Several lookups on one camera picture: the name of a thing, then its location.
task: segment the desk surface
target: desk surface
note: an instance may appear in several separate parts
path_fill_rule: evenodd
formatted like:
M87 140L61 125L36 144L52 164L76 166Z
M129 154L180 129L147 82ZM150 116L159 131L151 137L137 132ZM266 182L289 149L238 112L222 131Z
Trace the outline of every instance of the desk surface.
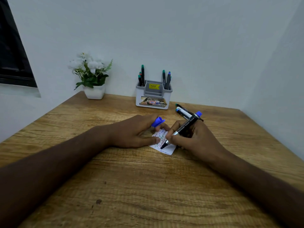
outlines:
M183 104L231 152L304 190L304 162L237 109ZM95 125L158 113L171 126L174 110L135 106L135 98L83 92L0 144L0 166L70 139ZM232 183L177 149L109 148L93 158L21 227L275 227L276 221Z

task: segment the pen holder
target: pen holder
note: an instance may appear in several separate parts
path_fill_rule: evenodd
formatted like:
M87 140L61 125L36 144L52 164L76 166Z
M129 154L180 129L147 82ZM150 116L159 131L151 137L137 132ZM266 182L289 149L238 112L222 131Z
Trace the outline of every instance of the pen holder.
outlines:
M172 86L165 90L160 81L145 80L145 86L136 85L136 105L156 109L168 109Z

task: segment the small paper note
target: small paper note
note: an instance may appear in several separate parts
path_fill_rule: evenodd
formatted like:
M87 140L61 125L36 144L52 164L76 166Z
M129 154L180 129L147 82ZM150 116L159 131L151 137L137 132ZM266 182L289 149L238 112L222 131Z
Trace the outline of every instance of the small paper note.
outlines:
M158 132L155 132L152 136L156 136L159 137L161 139L161 141L158 144L155 145L151 145L150 147L152 147L153 149L157 149L158 151L171 155L173 154L173 151L176 148L176 145L170 144L168 146L166 146L165 148L161 149L161 146L165 143L165 141L167 140L165 138L165 136L167 135L168 131L164 130L164 129L160 129Z

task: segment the hand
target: hand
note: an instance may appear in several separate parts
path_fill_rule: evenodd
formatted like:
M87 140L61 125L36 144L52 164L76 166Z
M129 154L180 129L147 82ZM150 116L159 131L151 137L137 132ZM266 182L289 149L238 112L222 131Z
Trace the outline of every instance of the hand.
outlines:
M180 135L172 136L184 122L185 120L176 121L171 127L166 135L170 143L184 147L205 162L213 162L215 158L227 152L205 123L200 120L197 120L194 125L190 127L188 137L182 137Z
M161 139L158 137L141 138L139 136L141 132L149 129L158 117L157 114L136 115L124 121L106 125L110 145L123 148L138 148L159 143ZM159 131L161 128L167 131L170 129L166 123L162 123L155 130Z

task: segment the blue marker cap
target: blue marker cap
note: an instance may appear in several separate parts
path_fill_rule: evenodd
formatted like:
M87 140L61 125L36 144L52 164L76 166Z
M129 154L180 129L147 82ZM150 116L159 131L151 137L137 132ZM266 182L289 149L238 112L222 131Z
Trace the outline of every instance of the blue marker cap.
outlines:
M195 114L198 115L199 117L202 115L200 111L197 111Z
M155 121L153 122L153 124L151 126L153 126L154 128L159 126L161 123L163 123L165 121L165 119L163 120L161 117L158 117L157 119L155 119Z

